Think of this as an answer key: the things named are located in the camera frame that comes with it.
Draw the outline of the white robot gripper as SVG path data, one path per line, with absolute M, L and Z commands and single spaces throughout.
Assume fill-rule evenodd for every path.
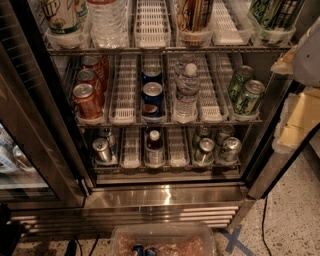
M 290 93 L 280 114 L 272 148 L 288 154 L 296 150 L 311 130 L 320 123 L 320 17 L 296 46 L 280 57 L 271 71 L 292 75 L 307 87 L 299 94 Z

